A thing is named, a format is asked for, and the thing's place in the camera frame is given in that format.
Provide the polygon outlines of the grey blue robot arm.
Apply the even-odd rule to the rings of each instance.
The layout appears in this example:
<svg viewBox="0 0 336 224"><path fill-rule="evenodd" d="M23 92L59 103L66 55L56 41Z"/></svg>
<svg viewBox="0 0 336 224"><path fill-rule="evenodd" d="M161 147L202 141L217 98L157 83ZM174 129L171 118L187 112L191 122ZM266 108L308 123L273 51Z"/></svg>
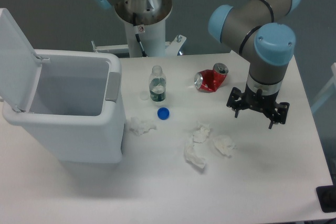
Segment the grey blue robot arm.
<svg viewBox="0 0 336 224"><path fill-rule="evenodd" d="M95 0L103 9L114 8L123 21L131 57L167 56L165 21L172 0ZM248 0L241 8L222 5L208 22L208 32L250 64L244 91L233 88L227 106L236 114L250 109L264 114L271 124L284 124L289 104L277 103L296 37L278 20L301 0Z"/></svg>

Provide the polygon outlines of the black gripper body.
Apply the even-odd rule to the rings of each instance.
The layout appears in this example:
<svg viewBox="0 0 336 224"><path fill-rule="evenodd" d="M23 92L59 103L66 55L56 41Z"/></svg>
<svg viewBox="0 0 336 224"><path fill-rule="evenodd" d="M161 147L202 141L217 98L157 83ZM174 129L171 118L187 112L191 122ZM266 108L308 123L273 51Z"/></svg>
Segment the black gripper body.
<svg viewBox="0 0 336 224"><path fill-rule="evenodd" d="M245 92L233 87L228 97L226 106L234 109L253 110L262 113L268 119L274 120L275 124L285 124L290 104L288 102L277 103L276 98L279 91L271 95L262 94L261 89L252 91L249 87Z"/></svg>

